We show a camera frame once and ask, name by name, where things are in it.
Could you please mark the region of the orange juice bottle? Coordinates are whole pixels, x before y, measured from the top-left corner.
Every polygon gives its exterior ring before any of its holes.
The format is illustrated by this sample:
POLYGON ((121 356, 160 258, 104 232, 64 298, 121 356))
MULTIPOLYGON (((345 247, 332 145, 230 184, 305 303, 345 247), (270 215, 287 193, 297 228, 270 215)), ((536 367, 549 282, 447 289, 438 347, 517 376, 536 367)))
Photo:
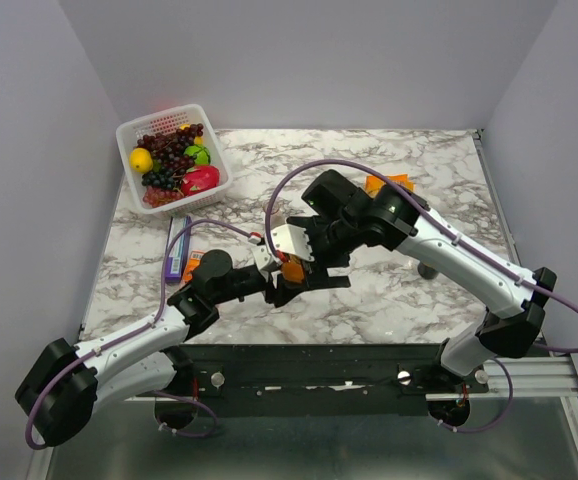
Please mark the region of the orange juice bottle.
POLYGON ((286 255, 281 265, 281 276, 290 289, 308 286, 307 274, 309 263, 295 255, 286 255))

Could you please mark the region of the clear milk bottle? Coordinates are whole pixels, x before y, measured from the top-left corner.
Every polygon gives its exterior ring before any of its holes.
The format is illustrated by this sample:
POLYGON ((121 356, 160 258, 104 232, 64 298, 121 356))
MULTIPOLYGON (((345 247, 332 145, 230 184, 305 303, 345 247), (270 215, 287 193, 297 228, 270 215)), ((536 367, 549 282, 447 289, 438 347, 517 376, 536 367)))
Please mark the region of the clear milk bottle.
POLYGON ((264 207, 264 213, 271 230, 286 223, 285 215, 281 211, 281 205, 277 201, 269 201, 264 207))

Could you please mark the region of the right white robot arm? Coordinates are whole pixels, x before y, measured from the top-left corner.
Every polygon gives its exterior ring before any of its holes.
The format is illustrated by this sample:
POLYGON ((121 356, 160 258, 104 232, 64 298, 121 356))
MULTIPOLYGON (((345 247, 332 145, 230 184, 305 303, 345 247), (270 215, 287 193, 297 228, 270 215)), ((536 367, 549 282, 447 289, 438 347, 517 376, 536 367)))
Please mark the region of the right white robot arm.
POLYGON ((320 174, 302 199, 313 217, 293 217, 304 228, 320 267, 340 266, 361 246, 381 246, 418 260, 454 281, 486 307, 481 324, 449 339, 429 379, 449 392, 494 356, 524 357, 542 328, 556 274, 510 263, 461 234, 415 194, 381 187, 375 197, 335 170, 320 174))

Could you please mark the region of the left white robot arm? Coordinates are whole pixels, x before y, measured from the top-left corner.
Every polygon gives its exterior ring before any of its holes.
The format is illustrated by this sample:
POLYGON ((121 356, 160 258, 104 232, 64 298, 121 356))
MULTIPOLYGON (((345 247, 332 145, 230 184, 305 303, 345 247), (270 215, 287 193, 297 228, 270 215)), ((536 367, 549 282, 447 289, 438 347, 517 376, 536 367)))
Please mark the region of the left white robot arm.
POLYGON ((158 310, 104 339, 47 344, 15 392, 27 415, 24 435, 34 450, 60 445, 79 433, 94 413, 102 387, 148 356, 203 333, 218 318, 217 306, 273 289, 271 275, 290 261, 258 246, 254 263, 233 266, 223 250, 205 253, 191 280, 158 310))

